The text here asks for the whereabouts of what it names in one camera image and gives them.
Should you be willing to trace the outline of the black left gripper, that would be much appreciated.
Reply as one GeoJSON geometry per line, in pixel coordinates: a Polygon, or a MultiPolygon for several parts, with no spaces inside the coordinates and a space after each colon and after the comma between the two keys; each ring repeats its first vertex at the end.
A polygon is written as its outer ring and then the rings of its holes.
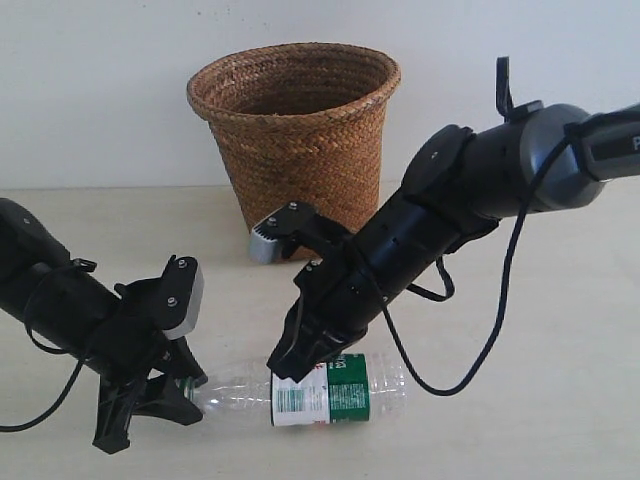
{"type": "Polygon", "coordinates": [[[102,375],[92,444],[106,454],[130,446],[133,414],[176,424],[196,424],[204,416],[193,390],[206,384],[208,376],[185,337],[169,340],[161,330],[163,272],[116,287],[121,298],[115,314],[99,329],[91,348],[88,366],[102,375]],[[138,376],[151,369],[162,374],[147,381],[138,376]]]}

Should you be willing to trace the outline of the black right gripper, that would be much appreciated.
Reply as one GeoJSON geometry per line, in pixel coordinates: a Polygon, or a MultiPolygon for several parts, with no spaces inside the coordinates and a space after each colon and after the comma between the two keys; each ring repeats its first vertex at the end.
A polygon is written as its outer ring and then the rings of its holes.
{"type": "Polygon", "coordinates": [[[356,233],[314,206],[282,209],[285,258],[307,247],[320,257],[295,277],[300,297],[266,366],[279,379],[300,382],[364,336],[382,312],[380,297],[400,293],[400,209],[386,202],[356,233]]]}

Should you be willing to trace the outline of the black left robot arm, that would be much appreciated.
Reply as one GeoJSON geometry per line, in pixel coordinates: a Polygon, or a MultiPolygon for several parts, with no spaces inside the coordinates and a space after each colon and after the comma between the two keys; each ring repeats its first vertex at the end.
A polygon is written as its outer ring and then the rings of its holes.
{"type": "Polygon", "coordinates": [[[34,345],[70,355],[99,376],[93,444],[107,454],[129,447],[133,416],[189,426],[203,418],[187,393],[207,376],[186,337],[204,290],[198,261],[171,256],[161,275],[108,289],[93,261],[74,258],[19,203],[1,201],[1,308],[34,345]]]}

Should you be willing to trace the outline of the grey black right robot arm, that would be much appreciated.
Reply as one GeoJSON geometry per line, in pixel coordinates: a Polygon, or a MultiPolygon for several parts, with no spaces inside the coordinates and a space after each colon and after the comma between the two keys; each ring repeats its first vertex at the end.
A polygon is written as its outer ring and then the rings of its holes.
{"type": "Polygon", "coordinates": [[[315,252],[296,277],[299,296],[268,358],[300,380],[364,337],[417,278],[506,218],[576,209],[606,182],[639,172],[639,109],[590,114],[576,106],[520,106],[483,132],[448,125],[410,162],[398,189],[358,231],[295,201],[266,222],[272,254],[315,252]]]}

